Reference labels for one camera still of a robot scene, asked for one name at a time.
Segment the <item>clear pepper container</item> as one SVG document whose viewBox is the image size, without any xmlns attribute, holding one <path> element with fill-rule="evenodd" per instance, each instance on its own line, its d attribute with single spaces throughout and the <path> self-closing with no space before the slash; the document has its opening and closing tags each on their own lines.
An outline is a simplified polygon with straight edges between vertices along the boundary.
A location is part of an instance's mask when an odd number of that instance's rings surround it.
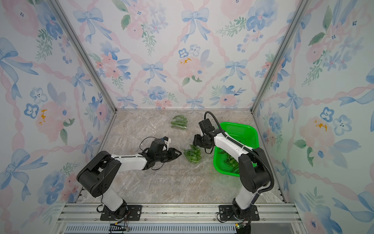
<svg viewBox="0 0 374 234">
<path fill-rule="evenodd" d="M 170 124 L 172 128 L 187 129 L 189 120 L 183 115 L 177 115 L 172 118 Z"/>
<path fill-rule="evenodd" d="M 148 121 L 145 125 L 145 136 L 146 137 L 156 137 L 161 138 L 167 133 L 168 128 L 162 122 Z"/>
<path fill-rule="evenodd" d="M 202 159 L 201 149 L 198 146 L 190 145 L 189 149 L 184 149 L 183 154 L 190 163 L 199 163 Z"/>
</svg>

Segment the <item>bright green plastic basket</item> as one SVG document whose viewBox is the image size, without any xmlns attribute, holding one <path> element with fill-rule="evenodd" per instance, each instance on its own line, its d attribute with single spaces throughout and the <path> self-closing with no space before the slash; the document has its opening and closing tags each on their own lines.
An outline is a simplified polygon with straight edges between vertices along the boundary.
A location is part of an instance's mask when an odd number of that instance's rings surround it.
<svg viewBox="0 0 374 234">
<path fill-rule="evenodd" d="M 247 154 L 247 151 L 243 149 L 243 146 L 247 147 L 248 149 L 256 149 L 259 147 L 258 133 L 252 126 L 231 122 L 222 122 L 221 128 L 225 130 L 226 135 L 238 142 L 239 145 L 224 138 L 223 140 L 218 141 L 218 146 L 216 147 L 227 152 L 230 156 L 236 159 L 237 162 L 242 154 Z"/>
</svg>

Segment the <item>green peppers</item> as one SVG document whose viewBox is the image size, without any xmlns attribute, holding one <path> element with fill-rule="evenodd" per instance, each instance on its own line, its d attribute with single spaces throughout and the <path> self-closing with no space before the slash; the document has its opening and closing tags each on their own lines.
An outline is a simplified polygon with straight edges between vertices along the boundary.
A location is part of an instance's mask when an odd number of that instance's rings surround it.
<svg viewBox="0 0 374 234">
<path fill-rule="evenodd" d="M 221 174 L 239 176 L 239 163 L 224 150 L 216 147 L 214 155 L 215 168 Z"/>
</svg>

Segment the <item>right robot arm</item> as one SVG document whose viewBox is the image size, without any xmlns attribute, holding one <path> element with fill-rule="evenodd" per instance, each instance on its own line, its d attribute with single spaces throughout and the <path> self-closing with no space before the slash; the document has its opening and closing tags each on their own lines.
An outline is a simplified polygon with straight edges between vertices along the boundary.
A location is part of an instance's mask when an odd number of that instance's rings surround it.
<svg viewBox="0 0 374 234">
<path fill-rule="evenodd" d="M 232 208 L 239 219 L 249 216 L 260 195 L 275 185 L 265 151 L 259 147 L 257 131 L 248 125 L 230 122 L 218 124 L 216 128 L 208 118 L 200 121 L 199 127 L 201 132 L 194 136 L 194 146 L 218 148 L 239 164 L 242 187 L 233 199 Z"/>
</svg>

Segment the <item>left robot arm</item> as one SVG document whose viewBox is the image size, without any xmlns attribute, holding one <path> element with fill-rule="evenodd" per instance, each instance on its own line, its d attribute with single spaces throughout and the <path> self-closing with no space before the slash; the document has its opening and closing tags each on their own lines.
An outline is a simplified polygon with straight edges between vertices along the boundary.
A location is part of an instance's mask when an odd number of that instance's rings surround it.
<svg viewBox="0 0 374 234">
<path fill-rule="evenodd" d="M 157 162 L 164 164 L 180 157 L 182 152 L 169 147 L 169 143 L 168 137 L 154 138 L 150 147 L 135 155 L 120 156 L 101 151 L 78 173 L 77 181 L 91 196 L 101 197 L 105 209 L 125 215 L 127 204 L 111 186 L 115 177 L 126 171 L 148 170 Z"/>
</svg>

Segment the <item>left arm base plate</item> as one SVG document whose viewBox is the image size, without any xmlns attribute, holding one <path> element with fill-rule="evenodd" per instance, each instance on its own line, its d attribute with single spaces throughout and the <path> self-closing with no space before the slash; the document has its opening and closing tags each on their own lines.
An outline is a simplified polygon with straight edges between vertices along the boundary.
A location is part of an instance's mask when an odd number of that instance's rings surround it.
<svg viewBox="0 0 374 234">
<path fill-rule="evenodd" d="M 101 213 L 101 221 L 139 221 L 142 205 L 122 205 L 116 211 L 111 211 L 107 206 L 104 206 Z"/>
</svg>

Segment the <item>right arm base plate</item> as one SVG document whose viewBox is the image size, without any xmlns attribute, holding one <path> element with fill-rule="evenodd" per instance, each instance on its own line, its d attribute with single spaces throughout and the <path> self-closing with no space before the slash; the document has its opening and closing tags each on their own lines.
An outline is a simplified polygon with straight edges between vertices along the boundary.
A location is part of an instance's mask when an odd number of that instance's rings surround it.
<svg viewBox="0 0 374 234">
<path fill-rule="evenodd" d="M 222 222 L 227 221 L 259 221 L 259 212 L 257 206 L 250 205 L 249 208 L 242 210 L 234 205 L 219 205 L 218 219 Z"/>
</svg>

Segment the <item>aluminium front rail frame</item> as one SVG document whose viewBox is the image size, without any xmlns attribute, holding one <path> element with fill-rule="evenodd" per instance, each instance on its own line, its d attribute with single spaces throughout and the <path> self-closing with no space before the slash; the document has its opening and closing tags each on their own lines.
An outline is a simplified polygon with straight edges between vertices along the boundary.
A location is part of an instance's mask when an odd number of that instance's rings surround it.
<svg viewBox="0 0 374 234">
<path fill-rule="evenodd" d="M 98 203 L 66 204 L 53 234 L 305 234 L 293 203 L 260 203 L 251 218 L 236 220 L 231 205 L 144 203 L 127 220 L 100 219 Z"/>
</svg>

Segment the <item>left aluminium corner post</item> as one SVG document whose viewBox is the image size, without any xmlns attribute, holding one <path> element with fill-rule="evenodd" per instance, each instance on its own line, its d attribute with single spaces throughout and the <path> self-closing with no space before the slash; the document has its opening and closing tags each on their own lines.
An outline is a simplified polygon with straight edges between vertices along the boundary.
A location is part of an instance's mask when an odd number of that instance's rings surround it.
<svg viewBox="0 0 374 234">
<path fill-rule="evenodd" d="M 52 0 L 52 1 L 47 1 L 48 5 L 50 6 L 52 12 L 55 14 L 56 18 L 59 20 L 61 23 L 63 29 L 66 31 L 67 35 L 70 37 L 72 40 L 73 47 L 75 51 L 78 53 L 79 58 L 81 59 L 82 63 L 88 70 L 89 74 L 91 75 L 92 79 L 94 80 L 96 86 L 98 87 L 99 91 L 103 95 L 104 99 L 107 101 L 109 104 L 110 109 L 116 113 L 117 108 L 114 105 L 114 102 L 112 101 L 107 89 L 104 86 L 104 83 L 96 73 L 96 70 L 94 68 L 94 65 L 92 64 L 86 50 L 84 49 L 82 43 L 80 42 L 78 35 L 76 34 L 72 24 L 68 20 L 61 4 L 59 1 Z"/>
</svg>

